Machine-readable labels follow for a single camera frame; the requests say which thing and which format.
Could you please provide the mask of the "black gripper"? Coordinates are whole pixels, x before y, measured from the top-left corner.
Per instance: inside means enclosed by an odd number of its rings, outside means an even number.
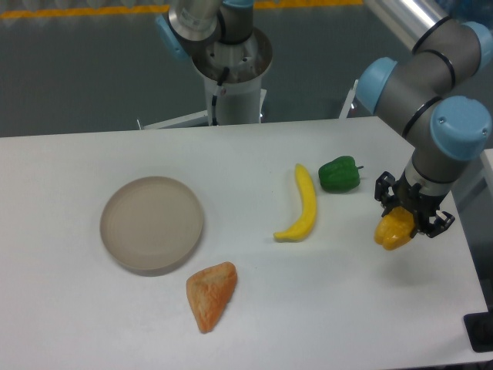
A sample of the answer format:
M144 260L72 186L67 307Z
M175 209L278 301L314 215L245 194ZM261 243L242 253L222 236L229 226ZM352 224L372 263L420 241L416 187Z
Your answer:
M375 183L374 199L382 206L382 217L387 216L395 207L402 207L413 215L414 227L410 238L417 234L434 238L447 231L455 222L454 215L438 210L445 195L427 195L421 192L422 189L419 183L410 185L405 175L396 181L387 171Z

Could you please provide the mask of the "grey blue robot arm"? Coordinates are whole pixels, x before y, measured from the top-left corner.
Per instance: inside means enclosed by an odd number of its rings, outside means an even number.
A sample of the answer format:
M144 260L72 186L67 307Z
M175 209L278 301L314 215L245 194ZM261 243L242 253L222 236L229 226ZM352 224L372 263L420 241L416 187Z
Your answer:
M362 106L414 147L399 179L382 173L376 181L383 213L375 239L382 242L392 224L409 238L435 237L454 222L441 202L492 131L480 102L451 94L491 61L492 34L477 22L456 22L433 1L369 1L367 7L412 53L403 65L374 61L356 85ZM203 77L211 126L260 121L260 80L272 48L253 26L251 1L176 1L156 27L169 51L192 59Z

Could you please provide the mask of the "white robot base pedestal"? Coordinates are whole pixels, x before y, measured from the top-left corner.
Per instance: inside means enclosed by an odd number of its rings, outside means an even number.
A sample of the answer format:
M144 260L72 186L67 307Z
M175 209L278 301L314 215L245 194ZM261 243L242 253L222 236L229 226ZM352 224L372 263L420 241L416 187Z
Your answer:
M240 44L215 42L208 45L192 58L196 72L203 79L206 109L139 128L158 130L260 123L267 94L262 88L262 78L272 59L272 45L258 28Z

